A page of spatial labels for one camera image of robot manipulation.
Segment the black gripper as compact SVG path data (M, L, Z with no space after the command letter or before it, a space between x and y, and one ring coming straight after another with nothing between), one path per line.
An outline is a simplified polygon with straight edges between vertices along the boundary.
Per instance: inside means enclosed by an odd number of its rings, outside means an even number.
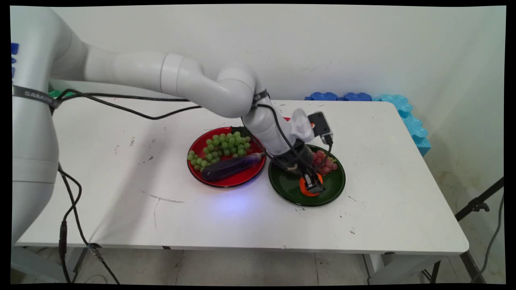
M295 176L304 176L307 195L319 195L324 192L324 184L320 180L315 180L316 171L312 165L314 157L311 149L298 139L293 148L274 157L276 167Z

